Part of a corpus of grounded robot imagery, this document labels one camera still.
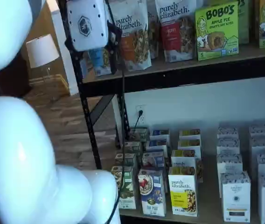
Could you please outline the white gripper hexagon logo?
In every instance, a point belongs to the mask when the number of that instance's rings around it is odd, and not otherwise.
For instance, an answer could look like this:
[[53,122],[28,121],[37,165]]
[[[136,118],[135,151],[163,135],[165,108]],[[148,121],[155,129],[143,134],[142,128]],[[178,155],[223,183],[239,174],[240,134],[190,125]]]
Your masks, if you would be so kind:
[[103,0],[68,0],[66,2],[70,37],[64,44],[70,54],[105,47],[111,73],[118,70],[119,48],[108,43],[106,4]]

